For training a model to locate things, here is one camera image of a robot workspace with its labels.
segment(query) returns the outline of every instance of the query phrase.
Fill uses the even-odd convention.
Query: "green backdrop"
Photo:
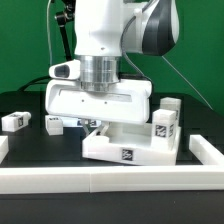
[[[0,1],[0,92],[17,90],[26,82],[48,74],[47,3],[48,0]],[[224,115],[224,1],[176,0],[176,4],[180,37],[165,57],[191,81],[215,111]],[[51,4],[54,64],[65,61],[54,20],[55,13],[61,10],[60,0]],[[72,24],[67,30],[72,40]],[[156,91],[183,92],[199,99],[162,58],[134,54],[130,57],[154,81]],[[124,61],[121,68],[132,71]]]

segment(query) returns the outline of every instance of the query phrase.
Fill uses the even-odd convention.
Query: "black table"
[[[224,152],[224,118],[191,96],[157,93],[151,111],[165,96],[182,100],[178,165],[200,164],[189,152],[189,135],[201,134]],[[64,128],[63,136],[45,130],[44,92],[0,94],[0,116],[29,111],[32,121],[9,136],[9,153],[0,167],[77,167],[120,165],[84,159],[82,128]],[[158,191],[0,195],[1,223],[223,223],[223,191]]]

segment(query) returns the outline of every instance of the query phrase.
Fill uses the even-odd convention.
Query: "cable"
[[[202,94],[191,84],[190,81],[187,80],[184,75],[181,74],[164,56],[162,56],[163,60],[204,100],[204,102],[208,105],[208,107],[213,110],[212,106],[208,103],[208,101],[202,96]]]
[[[49,21],[51,1],[52,0],[49,0],[48,4],[47,4],[47,40],[48,40],[48,51],[49,51],[49,63],[50,63],[50,66],[53,64],[53,60],[52,60],[52,46],[51,46],[51,30],[50,30],[50,21]]]
[[[154,0],[150,0],[143,8],[142,8],[142,13],[148,9],[148,7],[154,2]],[[124,46],[124,42],[125,42],[125,36],[127,34],[127,31],[129,29],[129,27],[131,26],[131,24],[136,20],[136,16],[133,16],[129,21],[128,23],[126,24],[124,30],[123,30],[123,33],[121,35],[121,40],[120,40],[120,48],[121,48],[121,52],[122,52],[122,55],[123,57],[125,58],[125,60],[128,62],[128,64],[134,68],[139,74],[141,77],[149,80],[152,85],[153,85],[153,82],[150,78],[148,78],[147,76],[144,75],[144,73],[131,61],[131,59],[128,57],[127,53],[126,53],[126,50],[125,50],[125,46]]]
[[[25,85],[21,86],[17,91],[24,91],[27,87],[29,87],[31,85],[47,84],[45,82],[38,82],[38,81],[45,80],[45,79],[50,79],[50,77],[49,76],[42,76],[42,77],[33,79],[30,82],[26,83]]]

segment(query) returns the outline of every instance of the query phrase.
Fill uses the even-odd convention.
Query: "white cube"
[[[63,135],[63,121],[60,117],[46,115],[45,127],[49,135]]]
[[[176,111],[176,125],[179,125],[181,100],[165,97],[160,100],[160,109]]]
[[[29,112],[14,112],[2,117],[2,131],[15,132],[28,125],[31,114]]]
[[[159,109],[153,113],[151,147],[170,150],[173,147],[176,129],[176,112]]]

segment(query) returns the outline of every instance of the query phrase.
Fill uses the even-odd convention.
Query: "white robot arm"
[[[124,51],[159,56],[173,48],[179,33],[175,0],[76,0],[74,24],[76,59],[50,68],[55,80],[47,87],[48,113],[146,122],[151,83],[119,79],[119,60]]]

